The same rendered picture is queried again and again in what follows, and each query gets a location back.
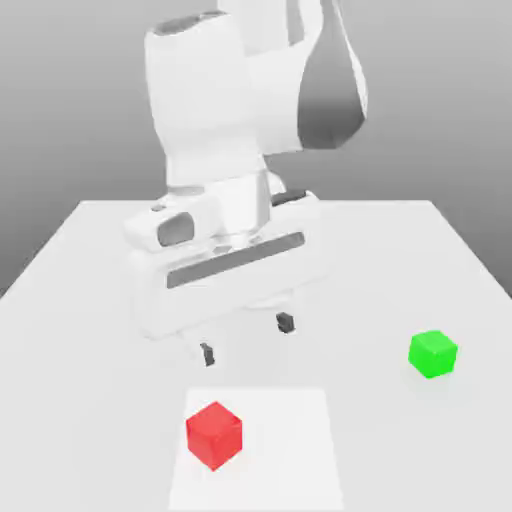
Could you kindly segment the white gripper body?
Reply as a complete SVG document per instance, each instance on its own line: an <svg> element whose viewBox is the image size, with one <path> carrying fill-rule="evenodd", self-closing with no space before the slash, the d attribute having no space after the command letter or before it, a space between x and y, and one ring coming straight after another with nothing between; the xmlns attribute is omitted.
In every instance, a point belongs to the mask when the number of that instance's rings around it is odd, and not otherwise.
<svg viewBox="0 0 512 512"><path fill-rule="evenodd" d="M151 340L173 336L325 275L318 198L305 190L273 196L270 221L242 246L210 238L128 254L133 318Z"/></svg>

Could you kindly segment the small red cube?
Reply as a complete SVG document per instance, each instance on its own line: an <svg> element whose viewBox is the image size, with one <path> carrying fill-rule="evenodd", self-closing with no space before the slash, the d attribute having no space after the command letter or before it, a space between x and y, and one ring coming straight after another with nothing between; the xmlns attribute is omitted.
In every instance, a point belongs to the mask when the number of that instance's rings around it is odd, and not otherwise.
<svg viewBox="0 0 512 512"><path fill-rule="evenodd" d="M185 427L188 450L211 471L242 450L242 420L218 401L189 417Z"/></svg>

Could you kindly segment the small green cube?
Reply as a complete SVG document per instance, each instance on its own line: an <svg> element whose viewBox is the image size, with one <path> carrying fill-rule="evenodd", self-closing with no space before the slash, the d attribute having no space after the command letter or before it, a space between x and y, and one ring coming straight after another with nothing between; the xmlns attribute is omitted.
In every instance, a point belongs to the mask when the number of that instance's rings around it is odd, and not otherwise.
<svg viewBox="0 0 512 512"><path fill-rule="evenodd" d="M425 378L431 379L451 373L454 369L458 345L439 330L412 336L408 361Z"/></svg>

